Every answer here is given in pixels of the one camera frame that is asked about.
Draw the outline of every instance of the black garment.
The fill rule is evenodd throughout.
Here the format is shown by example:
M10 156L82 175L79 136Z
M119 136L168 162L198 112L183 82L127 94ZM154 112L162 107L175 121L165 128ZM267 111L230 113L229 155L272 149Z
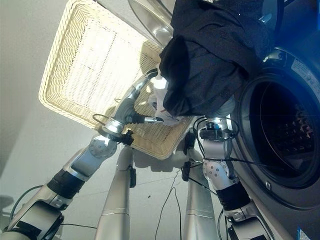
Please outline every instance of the black garment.
M163 106L172 116L212 116L273 47L271 31L258 20L263 0L219 2L175 2L173 39L159 66L169 83Z

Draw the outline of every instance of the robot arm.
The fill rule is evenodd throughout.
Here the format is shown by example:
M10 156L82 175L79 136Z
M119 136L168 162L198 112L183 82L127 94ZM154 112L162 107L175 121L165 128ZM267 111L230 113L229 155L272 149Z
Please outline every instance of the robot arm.
M133 142L131 131L122 134L125 125L162 121L140 115L134 109L142 88L157 74L157 69L150 70L127 91L106 124L99 128L100 135L93 137L86 148L79 150L50 182L24 204L0 236L1 239L50 240L54 237L64 220L61 211L69 206L101 163L114 155L117 143L131 145Z
M206 127L200 132L205 156L203 174L211 182L224 215L232 224L229 228L231 239L251 239L255 236L262 240L274 240L271 229L235 174L232 163L225 161L230 159L234 134L228 129L225 117L207 120Z

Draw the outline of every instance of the silver pole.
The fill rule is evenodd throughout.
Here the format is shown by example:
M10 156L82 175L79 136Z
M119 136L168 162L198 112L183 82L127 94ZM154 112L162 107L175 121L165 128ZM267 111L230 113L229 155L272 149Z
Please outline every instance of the silver pole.
M202 165L190 168L189 177L209 188ZM217 227L211 193L189 180L183 240L217 240Z
M119 155L102 214L99 219L95 240L129 240L129 189L130 166L133 164L132 148L126 146Z

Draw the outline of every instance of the silver robot arm segment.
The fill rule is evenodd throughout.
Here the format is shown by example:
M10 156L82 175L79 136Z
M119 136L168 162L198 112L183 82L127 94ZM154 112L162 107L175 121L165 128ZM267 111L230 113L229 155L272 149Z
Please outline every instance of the silver robot arm segment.
M23 205L10 222L6 238L12 231L30 239L51 239L64 219L60 211L68 207L83 184L116 150L115 141L101 135L93 137L86 148L78 151L50 182Z

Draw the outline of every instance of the wire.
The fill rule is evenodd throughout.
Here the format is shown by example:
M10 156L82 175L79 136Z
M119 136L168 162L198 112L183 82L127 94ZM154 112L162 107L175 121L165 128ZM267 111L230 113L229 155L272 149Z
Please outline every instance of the wire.
M25 191L25 192L18 198L18 200L15 202L15 204L14 204L14 206L13 206L11 212L10 212L10 217L9 217L9 221L10 221L10 222L11 222L12 219L14 218L15 210L16 210L19 202L24 198L24 196L25 196L27 193L29 193L30 191L32 191L32 190L34 190L34 189L39 189L39 188L41 188L42 186L43 186L43 185L39 185L39 186L34 186L34 187L29 188L27 191Z
M179 216L180 216L180 240L182 240L182 223L181 223L181 208L180 208L180 204L179 204L179 200L178 200L178 197L177 197L177 193L176 193L176 188L173 187L174 184L175 184L175 181L176 181L176 178L178 176L178 172L180 172L180 169L176 172L174 178L173 178L173 182L171 184L171 187L170 187L170 191L169 191L169 194L168 196L166 197L163 205L162 205L162 208L161 208L161 212L160 212L160 217L159 217L159 221L158 221L158 224L156 226L156 231L155 231L155 236L154 236L154 240L157 240L157 233L158 233L158 229L159 229L159 226L160 226L160 221L161 221L161 217L162 217L162 212L165 208L165 205L170 197L170 194L171 192L174 190L174 195L175 195L175 199L176 199L176 202L177 202L177 205L178 205L178 208L179 208Z
M225 224L226 240L229 240L229 235L228 235L228 223L227 223L227 217L226 217L226 215L224 215L224 224Z
M213 160L213 161L222 161L222 162L240 162L240 163L253 164L253 165L262 166L262 167L271 168L271 169L276 169L276 170L282 170L282 171L284 170L282 167L279 167L279 166L272 166L272 165L264 164L264 163L261 163L261 162L241 160L241 159L232 158L232 157L230 157L229 159L213 159L213 158L205 157L204 160L209 160L209 161Z
M200 140L199 140L199 136L198 136L198 127L199 127L199 124L204 122L205 120L207 120L207 118L205 116L201 116L199 118L197 118L194 123L193 123L193 126L192 126L192 129L194 131L194 135L195 135L195 139L196 141L198 142L198 145L199 145L199 148L200 148L200 152L202 154L203 157L205 157L205 149L204 149L204 146L201 144Z
M199 184L201 187L203 187L204 189L210 191L213 195L218 196L214 191L212 191L210 188L208 188L207 186L203 185L201 182L198 182L197 180L194 180L193 178L189 177L189 179L193 182L195 182L196 184Z
M219 239L222 240L222 237L221 237L221 232L220 232L220 221L221 221L221 217L222 217L222 214L224 213L224 210L222 209L220 214L219 214L219 217L218 217L218 224L217 224L217 229L218 229L218 236L219 236Z
M233 119L231 119L229 117L221 117L221 118L222 119L228 119L228 120L234 122L234 124L236 125L236 131L234 133L232 133L232 136L230 136L230 137L224 138L222 140L213 140L213 141L215 141L215 142L226 142L226 141L235 139L238 136L239 132L240 132L239 124L237 123L237 121L235 121L235 120L233 120Z
M79 225L79 224L73 224L73 223L63 223L63 224L60 224L60 226L62 226L62 225L83 227L83 228L89 228L89 229L97 229L97 228L94 227L94 226L85 226L85 225Z
M98 123L100 123L100 124L102 124L102 125L105 125L105 124L106 124L105 122L100 121L99 119L97 119L96 116L100 116L100 117L104 117L105 119L108 119L107 116L105 116L105 115L103 115L103 114L98 114L98 113L92 115L92 118L93 118L96 122L98 122Z

